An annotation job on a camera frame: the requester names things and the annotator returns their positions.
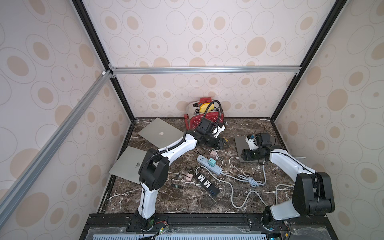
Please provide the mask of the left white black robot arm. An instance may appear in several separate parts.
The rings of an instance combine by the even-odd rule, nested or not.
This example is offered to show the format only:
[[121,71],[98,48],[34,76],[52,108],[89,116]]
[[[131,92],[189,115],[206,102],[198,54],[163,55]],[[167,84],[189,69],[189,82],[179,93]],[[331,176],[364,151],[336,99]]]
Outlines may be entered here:
[[196,148],[206,146],[214,150],[222,150],[228,146],[225,138],[219,137],[224,131],[221,118],[224,110],[218,100],[213,100],[207,106],[209,109],[218,104],[218,119],[214,122],[206,118],[208,110],[202,116],[196,129],[183,132],[180,139],[162,149],[149,149],[139,169],[139,180],[142,187],[141,201],[137,210],[137,218],[142,225],[152,224],[156,212],[156,200],[159,189],[168,179],[169,166],[183,154]]

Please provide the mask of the left aluminium rail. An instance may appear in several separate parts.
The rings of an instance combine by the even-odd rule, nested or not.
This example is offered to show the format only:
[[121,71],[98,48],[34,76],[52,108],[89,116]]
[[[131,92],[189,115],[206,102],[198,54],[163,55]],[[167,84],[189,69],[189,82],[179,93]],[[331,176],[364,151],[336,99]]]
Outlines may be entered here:
[[109,81],[112,75],[112,70],[105,70],[98,77],[91,88],[78,102],[76,107],[65,118],[44,147],[38,151],[38,154],[33,158],[32,162],[12,185],[9,193],[7,193],[1,201],[1,227],[3,227],[8,221],[10,216],[25,197],[26,193],[30,190],[61,144],[67,138],[79,119],[85,113],[86,109],[95,99],[104,84]]

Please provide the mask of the red toaster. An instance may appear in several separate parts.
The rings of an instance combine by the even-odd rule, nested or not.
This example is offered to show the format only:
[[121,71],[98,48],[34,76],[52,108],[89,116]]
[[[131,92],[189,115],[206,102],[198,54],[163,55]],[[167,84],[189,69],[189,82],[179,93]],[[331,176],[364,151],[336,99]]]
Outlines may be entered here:
[[[212,122],[216,122],[219,116],[219,105],[214,104],[215,109],[213,111],[207,112],[206,118]],[[186,114],[184,115],[185,125],[187,130],[196,129],[200,124],[203,113],[199,113],[199,101],[193,102],[187,105]]]

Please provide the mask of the back aluminium rail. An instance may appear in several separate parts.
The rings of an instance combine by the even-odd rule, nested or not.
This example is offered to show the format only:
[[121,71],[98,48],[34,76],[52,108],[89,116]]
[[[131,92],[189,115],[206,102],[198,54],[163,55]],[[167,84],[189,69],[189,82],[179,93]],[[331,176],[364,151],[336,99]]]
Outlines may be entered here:
[[235,74],[235,73],[298,73],[300,66],[210,66],[210,67],[114,67],[112,74]]

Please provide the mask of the black power strip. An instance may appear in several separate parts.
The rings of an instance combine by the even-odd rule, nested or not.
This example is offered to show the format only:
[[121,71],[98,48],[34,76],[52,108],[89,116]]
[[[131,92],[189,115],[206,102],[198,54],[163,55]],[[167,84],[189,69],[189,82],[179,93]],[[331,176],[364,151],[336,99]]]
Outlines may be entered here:
[[214,183],[203,174],[197,174],[196,179],[203,189],[207,191],[212,197],[217,197],[220,190],[214,185]]

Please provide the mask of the red toy bread slice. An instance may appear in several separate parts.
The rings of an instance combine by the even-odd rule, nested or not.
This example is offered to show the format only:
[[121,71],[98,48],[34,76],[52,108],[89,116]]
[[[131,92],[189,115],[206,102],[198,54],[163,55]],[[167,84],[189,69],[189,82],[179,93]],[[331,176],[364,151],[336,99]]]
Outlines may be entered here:
[[212,102],[212,98],[211,97],[200,98],[199,99],[199,106],[202,105],[202,104],[211,103],[211,102]]

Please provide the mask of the dark grey laptop right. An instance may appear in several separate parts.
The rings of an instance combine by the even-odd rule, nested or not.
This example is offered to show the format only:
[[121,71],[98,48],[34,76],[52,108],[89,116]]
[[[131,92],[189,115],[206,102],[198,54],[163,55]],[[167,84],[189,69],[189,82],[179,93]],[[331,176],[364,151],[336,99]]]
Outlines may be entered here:
[[240,162],[260,162],[263,159],[258,150],[259,146],[257,145],[255,135],[235,137],[235,143]]

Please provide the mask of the yellow toy bread slice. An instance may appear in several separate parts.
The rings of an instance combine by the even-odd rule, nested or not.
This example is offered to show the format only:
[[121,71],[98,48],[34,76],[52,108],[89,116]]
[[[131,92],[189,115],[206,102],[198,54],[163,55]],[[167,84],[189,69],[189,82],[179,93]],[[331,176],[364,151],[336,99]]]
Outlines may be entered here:
[[199,108],[199,113],[210,112],[215,109],[215,105],[212,103],[204,103]]

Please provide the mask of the white power strip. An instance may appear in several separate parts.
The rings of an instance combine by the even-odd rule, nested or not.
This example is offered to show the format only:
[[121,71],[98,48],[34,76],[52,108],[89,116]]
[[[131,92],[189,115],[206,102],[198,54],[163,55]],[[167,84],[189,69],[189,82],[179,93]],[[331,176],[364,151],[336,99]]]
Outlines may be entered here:
[[202,155],[199,155],[197,157],[197,161],[199,164],[206,167],[208,170],[215,173],[216,175],[218,175],[218,176],[221,175],[223,173],[223,169],[221,167],[219,167],[217,164],[214,167],[210,166],[208,163],[208,160],[209,159],[207,159],[206,157],[204,157]]

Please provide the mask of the green charger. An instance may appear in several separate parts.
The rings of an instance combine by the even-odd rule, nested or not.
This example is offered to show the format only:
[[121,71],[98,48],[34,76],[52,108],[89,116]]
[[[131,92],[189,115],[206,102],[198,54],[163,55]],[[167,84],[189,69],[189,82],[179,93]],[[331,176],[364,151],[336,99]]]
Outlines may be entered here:
[[208,163],[209,163],[210,166],[214,167],[214,166],[216,165],[216,160],[210,158],[210,159],[208,160]]

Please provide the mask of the aluminium rail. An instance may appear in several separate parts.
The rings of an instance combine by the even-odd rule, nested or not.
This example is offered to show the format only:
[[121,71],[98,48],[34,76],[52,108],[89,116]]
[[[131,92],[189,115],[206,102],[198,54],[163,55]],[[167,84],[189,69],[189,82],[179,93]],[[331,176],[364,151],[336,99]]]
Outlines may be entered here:
[[25,197],[26,193],[30,190],[61,144],[67,138],[79,119],[85,113],[86,109],[95,99],[104,84],[109,81],[112,75],[112,70],[105,70],[98,77],[91,88],[78,102],[76,107],[65,118],[44,147],[38,151],[38,154],[33,158],[32,162],[12,185],[9,193],[7,193],[1,201],[1,227],[3,227],[8,221],[10,216]]
[[300,66],[210,66],[210,67],[114,67],[112,74],[235,74],[235,73],[298,73]]

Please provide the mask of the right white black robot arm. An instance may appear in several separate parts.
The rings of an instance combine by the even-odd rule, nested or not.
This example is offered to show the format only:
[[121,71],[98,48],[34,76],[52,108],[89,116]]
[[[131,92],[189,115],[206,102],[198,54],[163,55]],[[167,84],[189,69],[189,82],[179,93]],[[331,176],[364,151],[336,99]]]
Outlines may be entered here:
[[265,207],[262,218],[265,227],[277,221],[322,216],[335,211],[332,181],[327,173],[305,166],[279,145],[273,145],[269,133],[248,135],[244,142],[248,145],[241,153],[244,161],[257,161],[263,165],[271,162],[295,183],[291,200]]

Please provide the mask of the silver laptop back left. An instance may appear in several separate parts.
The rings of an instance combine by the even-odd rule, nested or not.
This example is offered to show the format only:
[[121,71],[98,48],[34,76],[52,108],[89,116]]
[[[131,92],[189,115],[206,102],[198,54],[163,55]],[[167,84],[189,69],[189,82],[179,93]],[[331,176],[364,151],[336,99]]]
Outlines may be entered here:
[[182,131],[159,118],[153,120],[139,132],[141,137],[159,149],[180,141],[183,134],[184,133]]

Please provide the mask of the silver laptop front left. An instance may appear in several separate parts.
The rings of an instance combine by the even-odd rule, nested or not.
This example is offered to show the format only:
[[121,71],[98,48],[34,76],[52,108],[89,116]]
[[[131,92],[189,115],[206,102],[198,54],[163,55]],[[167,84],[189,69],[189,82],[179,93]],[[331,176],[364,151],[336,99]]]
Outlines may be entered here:
[[146,153],[147,152],[143,150],[127,147],[110,169],[109,174],[132,183],[140,184],[139,169]]

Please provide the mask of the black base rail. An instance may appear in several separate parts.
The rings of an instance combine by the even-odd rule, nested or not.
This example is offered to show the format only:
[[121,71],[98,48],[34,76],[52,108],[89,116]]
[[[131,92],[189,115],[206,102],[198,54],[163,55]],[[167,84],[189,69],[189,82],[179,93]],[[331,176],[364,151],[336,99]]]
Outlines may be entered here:
[[271,230],[261,214],[157,214],[142,230],[134,214],[91,214],[81,240],[336,240],[327,216],[279,221]]

